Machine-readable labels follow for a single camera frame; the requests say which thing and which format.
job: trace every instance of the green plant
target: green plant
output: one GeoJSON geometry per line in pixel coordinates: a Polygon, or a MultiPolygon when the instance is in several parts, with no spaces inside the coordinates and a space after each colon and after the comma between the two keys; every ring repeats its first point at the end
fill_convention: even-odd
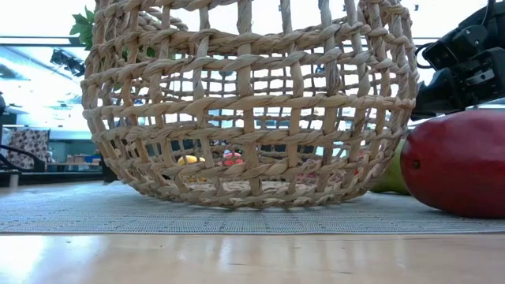
{"type": "Polygon", "coordinates": [[[91,50],[93,47],[93,34],[92,29],[95,24],[95,14],[88,10],[88,7],[84,7],[85,16],[81,14],[72,15],[76,23],[70,30],[70,35],[79,34],[80,43],[84,44],[85,50],[91,50]]]}

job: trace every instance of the woven placemat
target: woven placemat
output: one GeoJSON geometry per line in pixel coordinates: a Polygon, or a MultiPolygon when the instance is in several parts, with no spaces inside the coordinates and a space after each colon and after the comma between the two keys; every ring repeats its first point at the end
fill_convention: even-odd
{"type": "Polygon", "coordinates": [[[172,203],[128,185],[82,184],[0,197],[0,232],[62,234],[463,234],[502,233],[505,220],[465,219],[409,196],[367,193],[339,205],[241,208],[172,203]]]}

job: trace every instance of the woven basket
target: woven basket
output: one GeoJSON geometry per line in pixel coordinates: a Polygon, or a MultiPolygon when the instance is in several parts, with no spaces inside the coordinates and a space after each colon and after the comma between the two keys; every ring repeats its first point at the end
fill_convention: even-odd
{"type": "Polygon", "coordinates": [[[305,2],[319,25],[293,30],[303,15],[281,0],[283,33],[258,35],[260,0],[100,0],[82,90],[105,163],[142,194],[207,206],[365,194],[415,104],[410,15],[397,0],[345,0],[332,20],[329,0],[305,2]],[[237,34],[209,24],[229,4],[237,34]],[[176,9],[199,11],[200,30],[176,9]]]}

